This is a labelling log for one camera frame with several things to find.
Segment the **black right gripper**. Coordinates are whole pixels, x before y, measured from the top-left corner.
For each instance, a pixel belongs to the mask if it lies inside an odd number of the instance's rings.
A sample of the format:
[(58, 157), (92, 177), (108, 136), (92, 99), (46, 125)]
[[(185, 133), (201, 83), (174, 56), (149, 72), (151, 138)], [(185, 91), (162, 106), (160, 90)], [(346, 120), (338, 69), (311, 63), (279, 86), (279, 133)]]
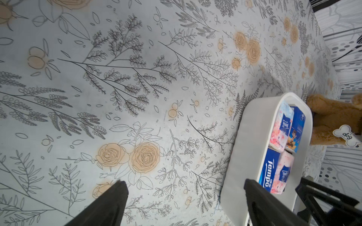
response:
[(361, 226), (359, 201), (302, 178), (296, 192), (319, 226)]

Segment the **brown plush dog toy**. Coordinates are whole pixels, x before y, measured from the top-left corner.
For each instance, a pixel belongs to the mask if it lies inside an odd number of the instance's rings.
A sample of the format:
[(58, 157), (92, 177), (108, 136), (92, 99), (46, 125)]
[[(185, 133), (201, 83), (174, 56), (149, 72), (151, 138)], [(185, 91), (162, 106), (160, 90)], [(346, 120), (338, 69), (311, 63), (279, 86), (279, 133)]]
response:
[(314, 113), (311, 146), (345, 145), (346, 141), (333, 135), (333, 131), (348, 125), (355, 135), (362, 134), (362, 94), (352, 97), (350, 103), (310, 95), (306, 104)]

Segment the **dark blue Tempo tissue pack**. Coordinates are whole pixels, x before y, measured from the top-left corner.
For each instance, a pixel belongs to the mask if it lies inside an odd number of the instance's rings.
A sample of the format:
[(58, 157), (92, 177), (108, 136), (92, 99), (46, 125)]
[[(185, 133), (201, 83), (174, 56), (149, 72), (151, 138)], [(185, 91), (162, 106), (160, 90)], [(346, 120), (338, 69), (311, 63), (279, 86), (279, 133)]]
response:
[(262, 171), (258, 183), (269, 193), (272, 190), (273, 180), (280, 156), (280, 152), (268, 148), (262, 164)]

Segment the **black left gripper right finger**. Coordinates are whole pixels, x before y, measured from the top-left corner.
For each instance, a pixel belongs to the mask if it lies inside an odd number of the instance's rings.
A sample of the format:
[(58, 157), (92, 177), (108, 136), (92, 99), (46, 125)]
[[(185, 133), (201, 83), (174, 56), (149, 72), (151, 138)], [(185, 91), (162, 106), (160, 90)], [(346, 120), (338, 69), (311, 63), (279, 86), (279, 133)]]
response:
[(278, 199), (268, 193), (258, 182), (246, 179), (244, 184), (248, 213), (254, 226), (306, 226)]

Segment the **blue pink tissue pack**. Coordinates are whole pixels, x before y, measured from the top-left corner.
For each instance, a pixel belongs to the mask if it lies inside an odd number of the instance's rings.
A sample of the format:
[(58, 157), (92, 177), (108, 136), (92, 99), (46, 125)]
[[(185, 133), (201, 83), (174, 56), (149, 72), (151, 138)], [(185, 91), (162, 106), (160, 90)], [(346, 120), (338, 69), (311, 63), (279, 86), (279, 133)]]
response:
[(280, 153), (283, 152), (288, 141), (293, 117), (294, 110), (287, 104), (287, 102), (282, 101), (277, 111), (269, 140), (269, 146)]

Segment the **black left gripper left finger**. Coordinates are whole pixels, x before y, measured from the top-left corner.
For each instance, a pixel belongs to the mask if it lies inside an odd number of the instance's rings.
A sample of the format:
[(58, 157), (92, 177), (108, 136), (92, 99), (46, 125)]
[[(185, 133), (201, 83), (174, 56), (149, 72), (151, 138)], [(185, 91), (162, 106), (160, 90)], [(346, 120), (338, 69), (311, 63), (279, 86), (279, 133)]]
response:
[(66, 226), (119, 226), (128, 195), (126, 183), (118, 180)]

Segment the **white plastic storage box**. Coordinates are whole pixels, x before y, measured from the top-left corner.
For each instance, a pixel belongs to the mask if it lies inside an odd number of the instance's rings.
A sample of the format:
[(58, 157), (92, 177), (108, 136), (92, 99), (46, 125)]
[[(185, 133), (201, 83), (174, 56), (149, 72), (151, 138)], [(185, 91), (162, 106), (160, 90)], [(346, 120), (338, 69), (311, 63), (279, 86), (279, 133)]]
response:
[(306, 116), (301, 144), (295, 155), (285, 192), (274, 195), (289, 210), (294, 209), (298, 196), (295, 189), (302, 178), (312, 136), (311, 110), (299, 96), (292, 92), (278, 97), (256, 98), (244, 109), (221, 191), (221, 207), (236, 226), (248, 224), (249, 214), (244, 183), (246, 179), (258, 181), (260, 178), (274, 121), (282, 102), (297, 106)]

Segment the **blue Vinda tissue pack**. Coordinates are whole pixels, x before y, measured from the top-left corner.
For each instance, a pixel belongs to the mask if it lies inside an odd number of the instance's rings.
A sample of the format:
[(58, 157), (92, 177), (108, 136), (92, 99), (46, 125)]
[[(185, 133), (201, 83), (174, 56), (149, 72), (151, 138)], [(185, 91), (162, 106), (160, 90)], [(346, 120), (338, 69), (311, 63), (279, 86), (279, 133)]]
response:
[(304, 130), (306, 116), (297, 106), (291, 108), (294, 111), (294, 117), (285, 149), (291, 153), (296, 153)]

